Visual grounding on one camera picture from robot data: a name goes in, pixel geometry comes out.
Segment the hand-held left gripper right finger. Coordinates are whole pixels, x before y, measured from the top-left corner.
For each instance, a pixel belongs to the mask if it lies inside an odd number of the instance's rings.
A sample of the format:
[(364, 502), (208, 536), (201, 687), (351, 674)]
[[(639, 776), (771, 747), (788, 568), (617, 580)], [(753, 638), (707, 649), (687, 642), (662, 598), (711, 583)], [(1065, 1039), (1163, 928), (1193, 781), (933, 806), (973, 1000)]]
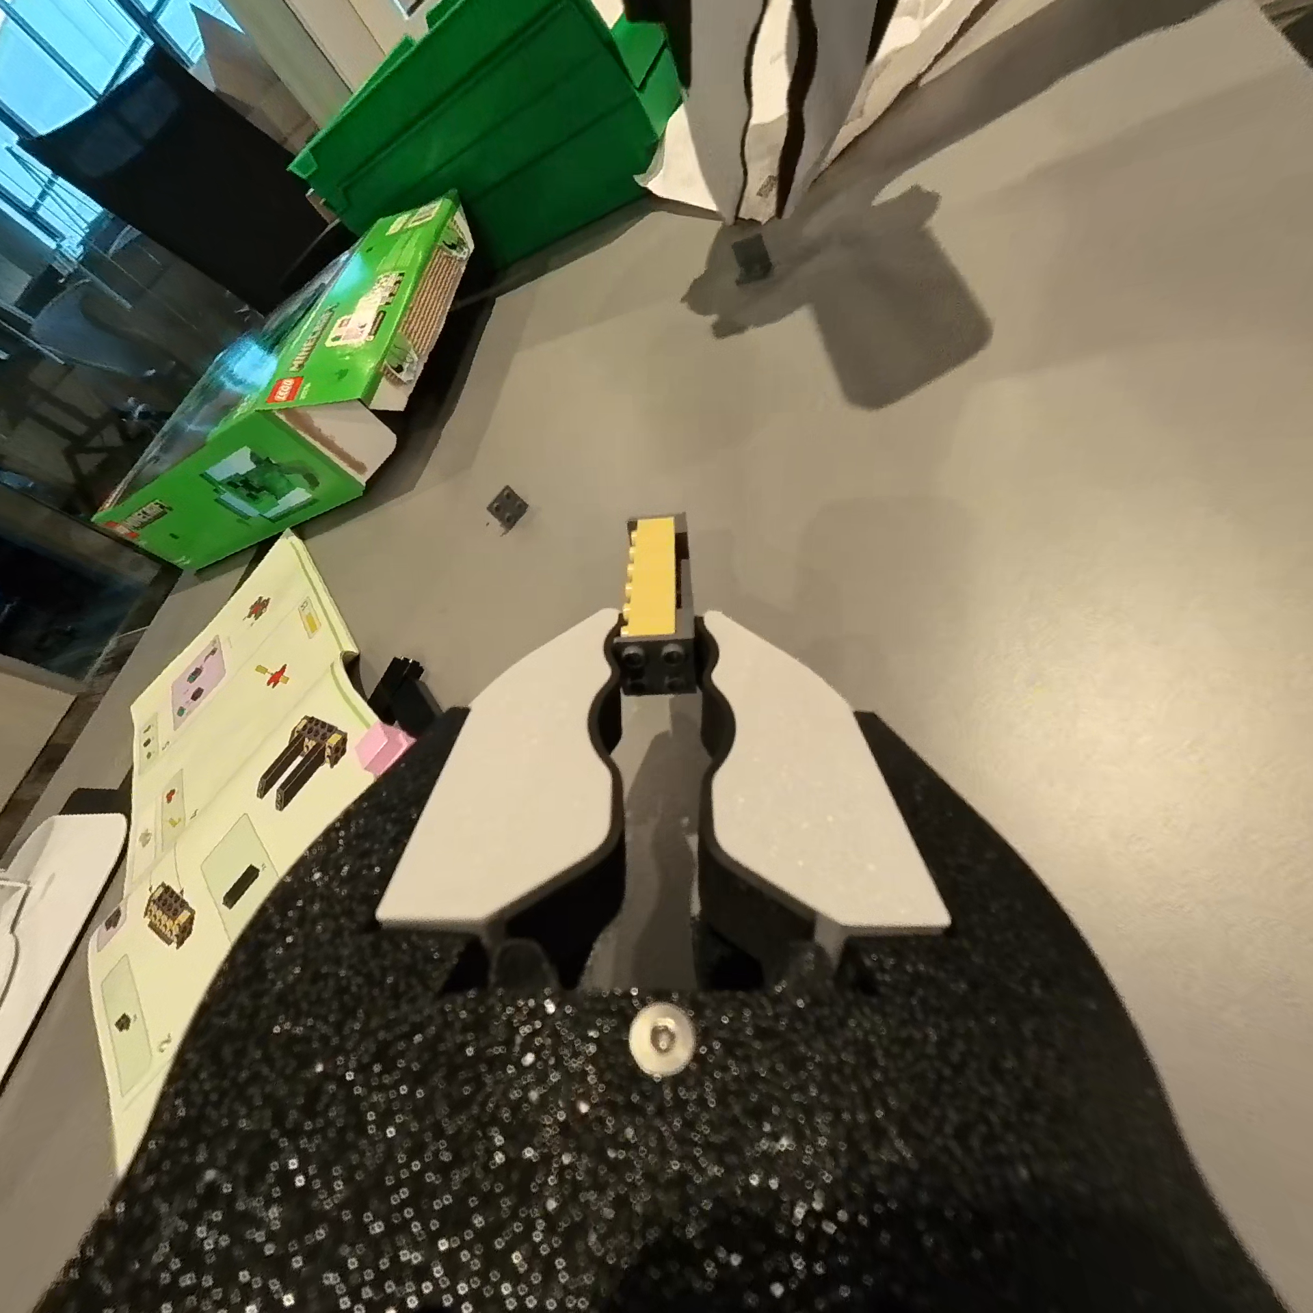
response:
[(824, 938), (941, 934), (952, 913), (854, 706), (722, 610), (705, 695), (732, 713), (711, 774), (711, 840), (736, 872)]

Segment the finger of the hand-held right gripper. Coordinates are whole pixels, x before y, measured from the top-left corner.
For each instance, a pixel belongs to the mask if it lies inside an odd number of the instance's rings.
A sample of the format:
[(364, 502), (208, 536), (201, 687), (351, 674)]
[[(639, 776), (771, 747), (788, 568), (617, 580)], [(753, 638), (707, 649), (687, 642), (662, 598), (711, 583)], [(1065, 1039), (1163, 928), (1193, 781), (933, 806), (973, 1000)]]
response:
[(762, 1), (692, 1), (688, 7), (687, 116), (702, 175), (724, 222), (739, 220), (747, 188), (753, 56)]
[(824, 169), (890, 24), (890, 1), (792, 3), (781, 218), (796, 210)]

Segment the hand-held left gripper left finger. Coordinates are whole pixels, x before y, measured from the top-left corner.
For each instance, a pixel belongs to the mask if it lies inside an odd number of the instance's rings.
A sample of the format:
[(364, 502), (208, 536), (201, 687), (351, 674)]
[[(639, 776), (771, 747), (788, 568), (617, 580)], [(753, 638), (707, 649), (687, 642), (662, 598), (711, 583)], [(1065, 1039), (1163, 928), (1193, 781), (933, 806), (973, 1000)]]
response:
[(604, 851), (617, 774), (591, 715), (617, 619), (587, 615), (474, 698), (376, 909), (383, 926), (485, 936)]

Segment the yellow and black brick assembly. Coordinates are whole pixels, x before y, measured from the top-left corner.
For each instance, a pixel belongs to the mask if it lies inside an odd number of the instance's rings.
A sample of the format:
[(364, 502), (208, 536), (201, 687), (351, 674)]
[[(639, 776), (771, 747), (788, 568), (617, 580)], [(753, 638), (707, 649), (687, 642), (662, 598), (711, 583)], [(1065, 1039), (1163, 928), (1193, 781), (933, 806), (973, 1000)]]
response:
[(628, 521), (628, 570), (611, 651), (624, 696), (700, 691), (700, 634), (685, 512)]

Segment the white plastic bag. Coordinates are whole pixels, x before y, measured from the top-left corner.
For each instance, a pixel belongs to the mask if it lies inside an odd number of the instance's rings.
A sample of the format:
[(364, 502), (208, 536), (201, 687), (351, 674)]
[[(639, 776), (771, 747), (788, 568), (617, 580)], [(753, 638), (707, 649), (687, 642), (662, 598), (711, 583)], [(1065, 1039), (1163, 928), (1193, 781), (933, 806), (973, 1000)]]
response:
[[(866, 71), (858, 99), (820, 175), (931, 69), (977, 16), (977, 11), (984, 7), (984, 1), (890, 3), (892, 24), (879, 54)], [(698, 163), (687, 116), (688, 7), (690, 1), (624, 1), (630, 20), (656, 22), (664, 28), (681, 86), (681, 105), (668, 122), (653, 161), (636, 175), (636, 180), (656, 197), (717, 212)], [(762, 1), (762, 28), (753, 56), (753, 114), (745, 148), (747, 188), (739, 220), (781, 218), (781, 152), (792, 63), (792, 1)]]

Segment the long black brick block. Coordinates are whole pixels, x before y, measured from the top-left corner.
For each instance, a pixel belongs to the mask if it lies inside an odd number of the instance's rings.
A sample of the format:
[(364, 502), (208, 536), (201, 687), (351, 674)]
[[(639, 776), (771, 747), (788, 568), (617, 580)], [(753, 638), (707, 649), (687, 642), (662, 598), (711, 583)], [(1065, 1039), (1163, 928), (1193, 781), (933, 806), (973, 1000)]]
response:
[(412, 738), (427, 736), (444, 715), (440, 700), (425, 683), (421, 661), (396, 655), (380, 676), (368, 704), (376, 715)]

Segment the stack of green storage bins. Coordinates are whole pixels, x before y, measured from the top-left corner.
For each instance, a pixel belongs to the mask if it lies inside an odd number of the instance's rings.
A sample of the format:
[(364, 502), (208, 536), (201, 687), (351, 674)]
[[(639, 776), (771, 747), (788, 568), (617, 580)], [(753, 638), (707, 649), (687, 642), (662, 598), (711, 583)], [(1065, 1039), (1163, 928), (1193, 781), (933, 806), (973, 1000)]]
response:
[(683, 99), (666, 28), (594, 1), (442, 1), (289, 171), (363, 235), (455, 192), (498, 271), (643, 199)]

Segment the instruction booklet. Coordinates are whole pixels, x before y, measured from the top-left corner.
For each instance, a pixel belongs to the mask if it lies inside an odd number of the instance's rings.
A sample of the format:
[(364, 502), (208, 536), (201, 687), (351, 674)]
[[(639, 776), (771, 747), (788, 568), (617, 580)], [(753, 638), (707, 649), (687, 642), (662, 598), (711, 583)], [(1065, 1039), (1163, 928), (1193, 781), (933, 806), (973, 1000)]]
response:
[(359, 646), (304, 540), (283, 533), (133, 704), (123, 898), (93, 930), (91, 1005), (116, 1175), (233, 945), (376, 779)]

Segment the green toy box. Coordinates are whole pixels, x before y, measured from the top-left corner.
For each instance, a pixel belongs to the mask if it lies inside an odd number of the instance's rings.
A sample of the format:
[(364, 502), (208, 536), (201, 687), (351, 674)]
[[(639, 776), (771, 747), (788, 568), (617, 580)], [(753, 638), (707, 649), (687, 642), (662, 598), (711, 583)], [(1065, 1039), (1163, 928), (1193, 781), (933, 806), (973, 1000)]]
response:
[(363, 497), (474, 252), (457, 192), (374, 222), (210, 363), (93, 523), (206, 568)]

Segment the white tray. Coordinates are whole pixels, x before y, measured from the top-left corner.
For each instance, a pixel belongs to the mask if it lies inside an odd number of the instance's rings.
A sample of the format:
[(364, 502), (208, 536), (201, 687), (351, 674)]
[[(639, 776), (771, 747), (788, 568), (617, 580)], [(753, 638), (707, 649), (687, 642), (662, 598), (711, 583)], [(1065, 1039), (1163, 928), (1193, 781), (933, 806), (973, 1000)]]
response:
[(57, 813), (3, 868), (3, 1079), (99, 906), (127, 830), (123, 811)]

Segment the black high-back chair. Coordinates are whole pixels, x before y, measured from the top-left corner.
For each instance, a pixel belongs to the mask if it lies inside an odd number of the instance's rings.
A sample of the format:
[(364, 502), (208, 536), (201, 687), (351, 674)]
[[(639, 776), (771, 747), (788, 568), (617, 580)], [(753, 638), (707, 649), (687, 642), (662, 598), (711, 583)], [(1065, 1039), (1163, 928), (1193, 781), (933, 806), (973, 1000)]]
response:
[(22, 148), (263, 314), (329, 229), (287, 146), (161, 47)]

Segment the glass window wall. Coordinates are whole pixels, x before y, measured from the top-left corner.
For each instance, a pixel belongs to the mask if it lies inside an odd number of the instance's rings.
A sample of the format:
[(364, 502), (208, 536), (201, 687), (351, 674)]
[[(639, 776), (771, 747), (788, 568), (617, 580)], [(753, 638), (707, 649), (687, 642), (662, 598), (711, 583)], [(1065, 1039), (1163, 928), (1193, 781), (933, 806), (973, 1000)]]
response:
[(234, 1), (3, 3), (3, 657), (74, 681), (161, 572), (93, 516), (263, 320), (25, 146), (103, 107), (155, 50), (276, 139), (312, 124)]

